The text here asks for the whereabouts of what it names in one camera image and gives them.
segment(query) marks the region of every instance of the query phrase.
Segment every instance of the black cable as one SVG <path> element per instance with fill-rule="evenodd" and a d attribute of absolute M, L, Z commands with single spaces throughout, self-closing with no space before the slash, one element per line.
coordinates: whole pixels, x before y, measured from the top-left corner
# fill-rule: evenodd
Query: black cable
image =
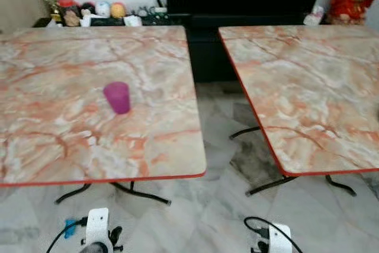
<path fill-rule="evenodd" d="M 296 248 L 296 250 L 299 252 L 299 253 L 303 253 L 302 252 L 302 250 L 297 246 L 297 244 L 287 235 L 287 234 L 285 234 L 280 228 L 278 228 L 277 226 L 275 226 L 275 225 L 273 225 L 271 222 L 269 222 L 269 221 L 267 221 L 267 220 L 265 220 L 265 219 L 263 219 L 263 218 L 261 218 L 261 217 L 257 217 L 257 216 L 248 216 L 248 217 L 246 217 L 244 220 L 243 220 L 243 223 L 245 224 L 245 226 L 248 228 L 248 229 L 250 229 L 250 230 L 252 230 L 252 231 L 254 231 L 254 232 L 256 232 L 257 231 L 257 229 L 255 229 L 255 228 L 252 228 L 251 226 L 249 226 L 248 225 L 248 220 L 259 220 L 259 221 L 261 221 L 261 222 L 264 222 L 264 223 L 266 223 L 266 224 L 268 224 L 268 225 L 271 225 L 273 228 L 275 228 L 278 232 L 280 232 L 281 234 L 283 234 L 283 236 L 285 237 L 285 238 L 287 238 L 288 239 L 288 241 L 290 241 L 291 243 L 292 243 L 292 245 L 293 245 L 293 247 L 295 247 Z"/>
<path fill-rule="evenodd" d="M 76 225 L 86 226 L 87 225 L 87 221 L 88 221 L 88 217 L 83 217 L 81 220 L 77 220 L 76 222 L 71 223 L 70 225 L 67 225 L 65 228 L 63 228 L 63 230 L 61 232 L 59 232 L 58 235 L 54 238 L 52 244 L 49 246 L 49 248 L 46 251 L 46 253 L 50 253 L 50 251 L 52 250 L 55 242 L 57 242 L 57 240 L 60 238 L 60 236 L 62 234 L 64 234 L 68 229 L 70 229 L 70 228 L 72 228 L 73 226 L 76 226 Z"/>

